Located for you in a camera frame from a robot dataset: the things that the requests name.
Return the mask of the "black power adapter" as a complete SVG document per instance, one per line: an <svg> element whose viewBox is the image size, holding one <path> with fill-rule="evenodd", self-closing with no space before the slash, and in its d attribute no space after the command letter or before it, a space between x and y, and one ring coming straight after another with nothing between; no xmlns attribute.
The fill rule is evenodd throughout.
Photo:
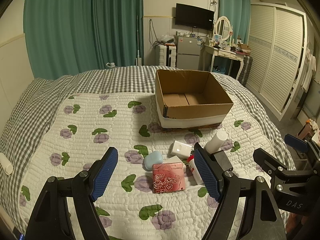
<svg viewBox="0 0 320 240"><path fill-rule="evenodd" d="M222 168L223 172L233 171L233 166L232 166L231 162L229 161L224 150L220 150L220 151L213 153L213 157L216 160L216 162L219 164L219 166Z"/></svg>

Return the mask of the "white cylindrical bottle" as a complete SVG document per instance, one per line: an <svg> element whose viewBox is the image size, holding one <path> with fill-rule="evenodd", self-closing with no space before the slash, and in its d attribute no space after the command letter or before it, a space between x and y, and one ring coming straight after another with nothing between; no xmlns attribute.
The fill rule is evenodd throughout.
<svg viewBox="0 0 320 240"><path fill-rule="evenodd" d="M225 131L217 131L210 141L208 141L204 147L208 154L213 154L219 150L219 148L227 140L227 133Z"/></svg>

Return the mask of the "white bottle red cap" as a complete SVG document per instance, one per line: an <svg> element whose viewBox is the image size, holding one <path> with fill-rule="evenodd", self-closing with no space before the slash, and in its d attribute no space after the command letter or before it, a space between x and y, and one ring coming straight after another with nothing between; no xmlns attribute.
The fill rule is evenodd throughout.
<svg viewBox="0 0 320 240"><path fill-rule="evenodd" d="M187 159L187 162L188 162L188 166L189 166L189 169L191 170L191 173L193 175L193 178L195 179L197 185L202 185L204 184L201 176L200 176L200 173L195 165L195 158L194 158L194 155L191 155L188 159Z"/></svg>

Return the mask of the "white plug adapter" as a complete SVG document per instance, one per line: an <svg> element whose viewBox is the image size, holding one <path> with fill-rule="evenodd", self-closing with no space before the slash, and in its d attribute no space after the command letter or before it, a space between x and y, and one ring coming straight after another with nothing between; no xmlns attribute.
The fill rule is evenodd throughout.
<svg viewBox="0 0 320 240"><path fill-rule="evenodd" d="M188 159L191 155L192 146L179 141L174 141L170 154L180 159Z"/></svg>

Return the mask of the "white charger block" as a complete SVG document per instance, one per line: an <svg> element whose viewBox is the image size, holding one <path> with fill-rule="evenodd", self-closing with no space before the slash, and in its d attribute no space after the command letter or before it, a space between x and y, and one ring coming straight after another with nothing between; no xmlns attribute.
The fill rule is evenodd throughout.
<svg viewBox="0 0 320 240"><path fill-rule="evenodd" d="M170 163L170 164L172 164L172 163L181 163L181 164L182 164L182 167L183 167L183 172L186 172L186 165L185 165L185 163L184 163L183 161L181 161L181 159L180 159L178 156L176 156L176 155L174 155L174 156L171 157L171 158L165 159L165 160L163 161L163 163Z"/></svg>

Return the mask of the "pink floral tin box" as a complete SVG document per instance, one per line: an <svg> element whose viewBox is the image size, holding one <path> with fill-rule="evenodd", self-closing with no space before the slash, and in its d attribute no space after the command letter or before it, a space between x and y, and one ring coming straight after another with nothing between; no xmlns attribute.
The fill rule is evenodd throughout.
<svg viewBox="0 0 320 240"><path fill-rule="evenodd" d="M155 193L185 190L183 163L153 164L152 181Z"/></svg>

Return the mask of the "light blue earbuds case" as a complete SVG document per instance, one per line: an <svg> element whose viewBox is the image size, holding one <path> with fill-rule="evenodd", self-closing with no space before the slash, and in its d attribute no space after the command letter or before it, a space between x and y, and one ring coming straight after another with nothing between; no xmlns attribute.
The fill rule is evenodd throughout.
<svg viewBox="0 0 320 240"><path fill-rule="evenodd" d="M154 164L161 164L161 163L163 163L163 157L161 152L159 151L153 151L144 158L144 167L148 171L152 170L152 166Z"/></svg>

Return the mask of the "white object on bedsheet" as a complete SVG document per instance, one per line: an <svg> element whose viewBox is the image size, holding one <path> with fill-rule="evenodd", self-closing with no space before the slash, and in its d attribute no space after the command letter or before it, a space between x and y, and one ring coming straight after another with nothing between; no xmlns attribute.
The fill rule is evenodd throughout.
<svg viewBox="0 0 320 240"><path fill-rule="evenodd" d="M6 175L11 175L13 173L14 167L12 163L2 152L0 153L0 163Z"/></svg>

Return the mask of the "white floral quilt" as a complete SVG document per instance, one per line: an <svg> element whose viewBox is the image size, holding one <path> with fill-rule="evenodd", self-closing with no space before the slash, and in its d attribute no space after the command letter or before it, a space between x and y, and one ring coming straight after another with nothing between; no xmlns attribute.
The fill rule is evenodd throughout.
<svg viewBox="0 0 320 240"><path fill-rule="evenodd" d="M22 179L19 213L28 223L46 179L71 178L87 170L109 147L118 163L105 193L95 202L106 232L114 239L200 239L217 202L185 171L185 189L153 192L148 155L170 158L174 142L205 145L214 128L163 132L155 96L148 93L73 94L51 102L50 129L43 135Z"/></svg>

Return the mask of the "white oval mirror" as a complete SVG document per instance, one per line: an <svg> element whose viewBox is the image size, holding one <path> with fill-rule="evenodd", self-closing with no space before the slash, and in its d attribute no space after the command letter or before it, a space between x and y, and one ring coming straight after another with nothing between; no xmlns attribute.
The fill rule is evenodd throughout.
<svg viewBox="0 0 320 240"><path fill-rule="evenodd" d="M214 35L220 35L221 41L227 41L232 35L233 29L229 19L221 16L215 22Z"/></svg>

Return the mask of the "silver mini fridge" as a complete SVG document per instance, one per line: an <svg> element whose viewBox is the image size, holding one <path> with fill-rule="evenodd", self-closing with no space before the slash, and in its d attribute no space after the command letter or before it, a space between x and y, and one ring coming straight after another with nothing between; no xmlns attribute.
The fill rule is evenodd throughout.
<svg viewBox="0 0 320 240"><path fill-rule="evenodd" d="M195 37L176 36L176 67L185 70L198 70L201 41Z"/></svg>

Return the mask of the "teal curtain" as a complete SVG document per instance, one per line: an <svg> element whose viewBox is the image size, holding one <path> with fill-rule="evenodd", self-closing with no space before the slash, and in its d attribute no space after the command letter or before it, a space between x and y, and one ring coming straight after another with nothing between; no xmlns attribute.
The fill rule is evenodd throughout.
<svg viewBox="0 0 320 240"><path fill-rule="evenodd" d="M219 16L226 16L233 26L232 38L248 42L251 0L219 0Z"/></svg>
<svg viewBox="0 0 320 240"><path fill-rule="evenodd" d="M133 66L144 55L143 0L25 0L23 30L35 77Z"/></svg>

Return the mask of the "white suitcase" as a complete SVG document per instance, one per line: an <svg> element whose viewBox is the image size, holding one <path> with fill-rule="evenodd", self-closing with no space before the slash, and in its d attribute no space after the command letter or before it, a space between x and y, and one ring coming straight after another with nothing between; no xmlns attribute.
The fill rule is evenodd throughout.
<svg viewBox="0 0 320 240"><path fill-rule="evenodd" d="M174 44L159 44L155 53L157 66L176 67L176 46Z"/></svg>

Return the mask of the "grey checkered bedsheet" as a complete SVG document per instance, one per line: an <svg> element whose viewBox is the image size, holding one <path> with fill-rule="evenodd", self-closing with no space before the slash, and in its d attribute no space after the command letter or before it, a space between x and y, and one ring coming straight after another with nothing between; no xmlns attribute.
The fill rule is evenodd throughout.
<svg viewBox="0 0 320 240"><path fill-rule="evenodd" d="M82 93L148 93L155 96L155 76L159 69L170 68L146 66L91 70L55 81L38 78L28 86L1 137L1 151L14 167L10 176L1 173L1 205L19 230L25 232L27 229L27 223L23 222L18 210L21 183L41 138L50 129L47 117L53 111L50 103ZM295 165L291 154L260 102L235 79L222 74L213 76L233 102L221 124L212 128L228 135L222 149L233 166L234 174L248 179L266 176L266 172L253 160L253 152L257 148L263 148L293 170Z"/></svg>

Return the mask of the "clear water jug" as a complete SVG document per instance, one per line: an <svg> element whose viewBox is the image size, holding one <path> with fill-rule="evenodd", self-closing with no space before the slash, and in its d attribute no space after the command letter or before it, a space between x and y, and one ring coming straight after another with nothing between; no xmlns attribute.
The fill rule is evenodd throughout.
<svg viewBox="0 0 320 240"><path fill-rule="evenodd" d="M115 66L116 66L116 65L115 65L114 62L111 62L111 63L108 62L108 63L106 64L106 67L107 67L107 68L114 68Z"/></svg>

